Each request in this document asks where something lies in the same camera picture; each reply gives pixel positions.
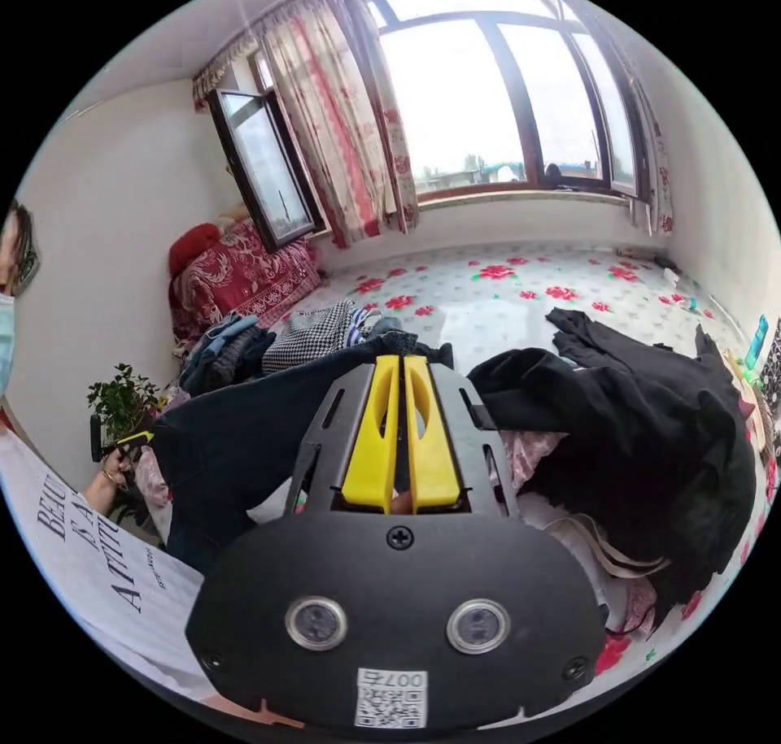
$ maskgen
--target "green leaves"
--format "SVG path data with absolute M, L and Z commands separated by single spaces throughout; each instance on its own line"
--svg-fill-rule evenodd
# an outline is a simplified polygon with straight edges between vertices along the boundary
M 111 381 L 97 381 L 89 387 L 87 403 L 113 442 L 130 434 L 143 415 L 157 404 L 157 387 L 133 368 L 120 363 Z

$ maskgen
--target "window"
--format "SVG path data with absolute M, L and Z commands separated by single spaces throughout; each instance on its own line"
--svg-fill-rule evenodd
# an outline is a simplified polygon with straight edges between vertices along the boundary
M 563 0 L 367 3 L 422 198 L 506 184 L 638 195 L 634 103 Z
M 323 228 L 273 90 L 211 91 L 207 98 L 229 166 L 270 253 Z
M 262 94 L 264 91 L 274 87 L 274 79 L 271 77 L 271 69 L 268 66 L 268 61 L 262 50 L 256 50 L 249 57 L 250 71 L 255 78 L 255 85 L 257 86 L 258 93 Z

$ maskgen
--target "qr code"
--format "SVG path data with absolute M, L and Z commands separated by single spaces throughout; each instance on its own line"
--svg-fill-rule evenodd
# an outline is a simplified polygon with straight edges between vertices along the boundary
M 428 705 L 426 671 L 358 671 L 356 727 L 424 728 Z

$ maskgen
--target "bracelet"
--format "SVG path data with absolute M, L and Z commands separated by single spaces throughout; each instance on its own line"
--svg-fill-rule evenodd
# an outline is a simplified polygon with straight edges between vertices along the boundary
M 122 488 L 122 484 L 118 482 L 116 478 L 112 474 L 109 473 L 108 470 L 105 468 L 100 468 L 100 472 L 114 485 Z

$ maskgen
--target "floor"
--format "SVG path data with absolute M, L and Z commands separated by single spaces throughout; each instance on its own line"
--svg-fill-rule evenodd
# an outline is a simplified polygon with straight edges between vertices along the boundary
M 345 296 L 398 317 L 405 330 L 429 346 L 450 342 L 456 369 L 463 373 L 509 348 L 555 351 L 555 330 L 545 320 L 553 307 L 585 311 L 624 334 L 649 344 L 663 342 L 685 355 L 695 354 L 698 324 L 722 350 L 731 348 L 741 356 L 748 348 L 740 331 L 694 281 L 674 288 L 654 263 L 574 246 L 473 246 L 362 264 L 334 273 L 295 310 L 316 310 Z M 687 309 L 692 298 L 693 311 Z M 650 639 L 609 637 L 596 679 L 553 711 L 636 676 L 693 632 L 735 579 L 764 524 L 770 507 L 765 478 L 757 456 L 753 517 L 725 573 L 687 607 L 671 612 Z

